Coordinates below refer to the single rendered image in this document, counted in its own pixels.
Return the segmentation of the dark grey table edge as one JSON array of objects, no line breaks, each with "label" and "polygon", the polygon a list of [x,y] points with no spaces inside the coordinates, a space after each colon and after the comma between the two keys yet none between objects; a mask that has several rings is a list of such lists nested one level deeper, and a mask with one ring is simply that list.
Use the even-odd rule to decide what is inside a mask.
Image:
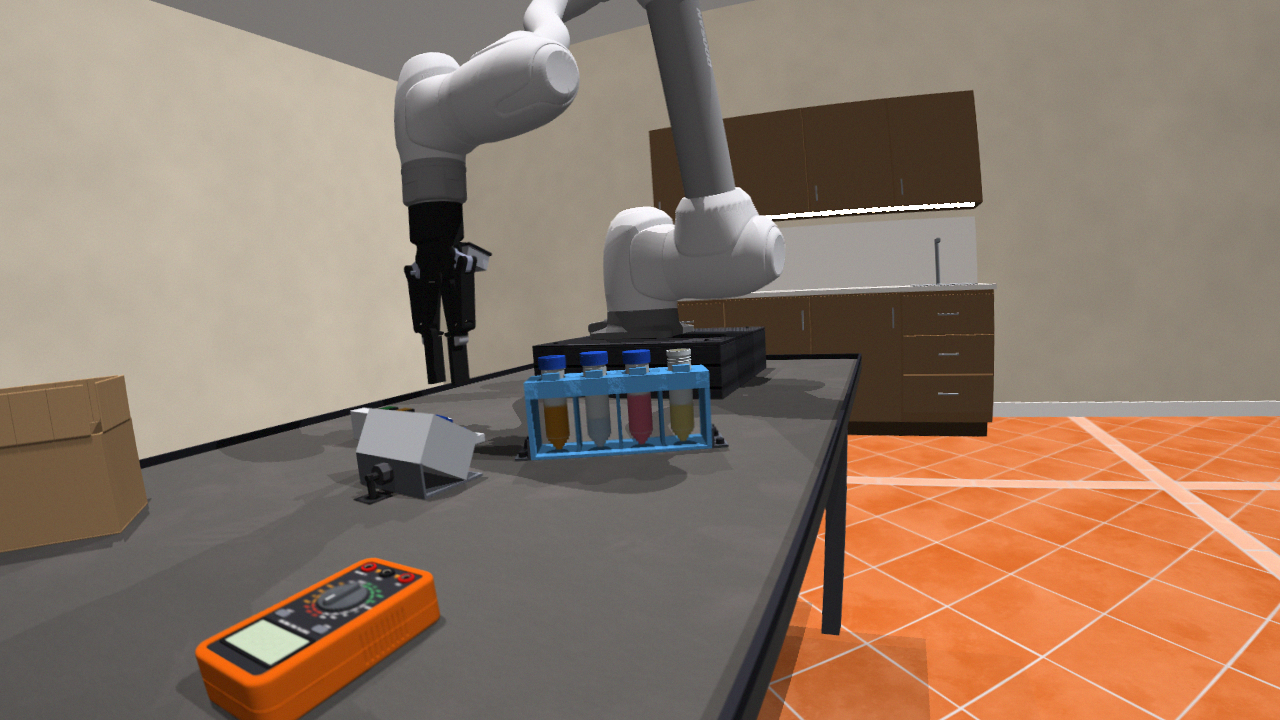
[{"label": "dark grey table edge", "polygon": [[[804,547],[806,544],[806,538],[808,538],[809,532],[812,529],[812,523],[813,523],[813,520],[815,518],[817,509],[818,509],[818,505],[820,502],[820,495],[822,495],[822,492],[824,489],[826,480],[827,480],[827,477],[828,477],[828,473],[829,473],[829,468],[831,468],[831,462],[832,462],[832,460],[835,457],[835,450],[836,450],[836,447],[838,445],[838,437],[840,437],[842,427],[844,427],[844,420],[845,420],[845,416],[846,416],[846,413],[847,413],[847,409],[849,409],[849,402],[850,402],[850,398],[851,398],[851,395],[852,395],[852,388],[855,386],[855,380],[856,380],[856,377],[858,377],[858,365],[860,366],[861,354],[782,354],[782,355],[765,355],[765,360],[790,360],[790,359],[858,359],[858,363],[856,363],[856,365],[854,368],[852,377],[851,377],[851,380],[849,383],[849,389],[847,389],[847,392],[845,395],[842,407],[841,407],[841,410],[838,413],[838,419],[836,421],[833,434],[831,436],[829,445],[828,445],[828,448],[826,451],[826,456],[824,456],[823,462],[820,465],[820,470],[818,473],[815,484],[813,486],[812,495],[810,495],[810,497],[808,500],[808,503],[806,503],[806,509],[803,512],[803,518],[801,518],[801,521],[800,521],[800,524],[797,527],[796,534],[794,537],[794,542],[792,542],[792,544],[791,544],[791,547],[788,550],[787,557],[785,559],[783,568],[780,571],[780,577],[778,577],[778,579],[777,579],[777,582],[774,584],[774,589],[773,589],[773,592],[771,594],[771,600],[768,601],[768,603],[765,606],[765,611],[763,612],[762,621],[759,623],[759,625],[756,628],[755,635],[753,637],[753,642],[751,642],[751,644],[750,644],[750,647],[748,650],[748,653],[746,653],[745,659],[742,660],[742,665],[741,665],[741,667],[739,670],[739,674],[737,674],[737,676],[736,676],[736,679],[733,682],[733,685],[732,685],[732,688],[730,691],[730,694],[728,694],[727,700],[724,701],[724,706],[721,710],[721,715],[719,715],[719,717],[717,720],[741,720],[742,714],[744,714],[744,711],[745,711],[745,708],[748,706],[748,701],[750,698],[750,694],[753,693],[753,688],[755,685],[756,676],[760,673],[762,664],[763,664],[763,661],[765,659],[765,653],[767,653],[767,651],[769,648],[772,637],[774,635],[774,629],[776,629],[776,626],[777,626],[777,624],[780,621],[780,616],[781,616],[781,612],[782,612],[782,610],[785,607],[785,602],[787,600],[788,591],[790,591],[790,588],[792,585],[794,577],[795,577],[795,573],[797,570],[797,565],[799,565],[800,559],[803,556],[803,550],[804,550]],[[502,370],[502,372],[494,372],[494,373],[490,373],[490,374],[486,374],[486,375],[477,375],[477,377],[470,378],[470,383],[461,384],[461,386],[468,386],[468,384],[472,384],[472,383],[476,383],[476,382],[480,382],[480,380],[488,380],[488,379],[492,379],[492,378],[497,378],[499,375],[507,375],[507,374],[511,374],[511,373],[515,373],[515,372],[524,372],[524,370],[527,370],[527,369],[531,369],[531,368],[534,368],[534,363],[529,364],[529,365],[524,365],[524,366],[515,366],[515,368],[511,368],[511,369],[507,369],[507,370]],[[152,457],[143,457],[143,459],[140,459],[140,468],[141,469],[142,468],[150,468],[150,466],[154,466],[154,465],[157,465],[157,464],[161,464],[161,462],[169,462],[169,461],[173,461],[173,460],[177,460],[177,459],[180,459],[180,457],[188,457],[188,456],[192,456],[192,455],[196,455],[196,454],[204,454],[204,452],[207,452],[207,451],[211,451],[211,450],[215,450],[215,448],[223,448],[223,447],[227,447],[227,446],[230,446],[230,445],[238,445],[238,443],[242,443],[242,442],[246,442],[246,441],[250,441],[250,439],[259,439],[259,438],[262,438],[265,436],[273,436],[273,434],[282,433],[282,432],[285,432],[285,430],[292,430],[292,429],[296,429],[296,428],[300,428],[300,427],[308,427],[308,425],[312,425],[312,424],[316,424],[316,423],[320,423],[320,421],[332,420],[332,419],[335,419],[335,418],[339,418],[339,416],[347,416],[347,415],[351,415],[349,414],[351,410],[355,410],[355,409],[358,409],[358,407],[381,407],[381,406],[387,406],[387,405],[390,405],[390,404],[397,404],[397,402],[401,402],[401,401],[404,401],[404,400],[417,398],[417,397],[421,397],[421,396],[425,396],[425,395],[433,395],[433,393],[436,393],[436,392],[440,392],[440,391],[444,391],[444,389],[452,389],[452,388],[456,388],[456,387],[460,387],[460,386],[451,386],[451,383],[445,384],[445,386],[436,386],[436,387],[433,387],[433,388],[420,389],[420,391],[416,391],[416,392],[412,392],[412,393],[407,393],[407,395],[399,395],[399,396],[390,397],[390,398],[383,398],[383,400],[379,400],[379,401],[375,401],[375,402],[371,402],[371,404],[362,404],[362,405],[358,405],[358,406],[355,406],[355,407],[346,407],[346,409],[342,409],[342,410],[338,410],[338,411],[334,411],[334,413],[326,413],[326,414],[317,415],[317,416],[310,416],[310,418],[305,418],[305,419],[301,419],[301,420],[297,420],[297,421],[289,421],[289,423],[285,423],[285,424],[282,424],[282,425],[269,427],[269,428],[265,428],[265,429],[261,429],[261,430],[253,430],[253,432],[244,433],[244,434],[241,434],[241,436],[233,436],[233,437],[229,437],[229,438],[225,438],[225,439],[218,439],[218,441],[207,442],[207,443],[204,443],[204,445],[196,445],[196,446],[192,446],[192,447],[188,447],[188,448],[175,450],[175,451],[172,451],[172,452],[168,452],[168,454],[160,454],[160,455],[156,455],[156,456],[152,456]]]}]

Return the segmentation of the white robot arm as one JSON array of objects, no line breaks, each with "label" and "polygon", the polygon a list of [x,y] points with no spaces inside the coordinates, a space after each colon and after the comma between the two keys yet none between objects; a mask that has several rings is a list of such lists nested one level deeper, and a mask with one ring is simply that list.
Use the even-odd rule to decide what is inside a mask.
[{"label": "white robot arm", "polygon": [[[607,1],[532,0],[525,31],[462,67],[442,53],[404,63],[394,104],[404,206],[466,202],[466,154],[547,126],[570,108],[580,79],[564,22]],[[694,332],[678,322],[678,300],[753,293],[785,266],[778,227],[735,188],[699,0],[637,3],[652,29],[685,197],[675,225],[657,208],[620,211],[611,222],[603,256],[607,319],[588,325],[590,340]]]}]

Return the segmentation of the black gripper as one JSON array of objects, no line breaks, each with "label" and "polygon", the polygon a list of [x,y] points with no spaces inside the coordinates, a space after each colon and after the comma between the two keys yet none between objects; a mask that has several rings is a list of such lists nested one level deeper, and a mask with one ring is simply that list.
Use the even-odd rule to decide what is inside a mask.
[{"label": "black gripper", "polygon": [[[410,242],[419,245],[415,263],[404,266],[404,275],[413,332],[422,336],[428,384],[445,382],[440,334],[447,337],[451,386],[470,383],[467,343],[468,331],[476,327],[474,273],[477,258],[465,255],[460,247],[460,241],[465,240],[462,202],[417,202],[410,205],[408,217]],[[447,333],[440,331],[442,304]]]}]

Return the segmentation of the orange digital multimeter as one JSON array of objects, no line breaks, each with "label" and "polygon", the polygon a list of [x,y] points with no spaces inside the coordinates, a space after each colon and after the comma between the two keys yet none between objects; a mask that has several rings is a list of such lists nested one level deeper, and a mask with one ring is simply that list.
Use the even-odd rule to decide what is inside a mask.
[{"label": "orange digital multimeter", "polygon": [[365,559],[195,651],[209,700],[239,720],[297,720],[440,618],[433,575]]}]

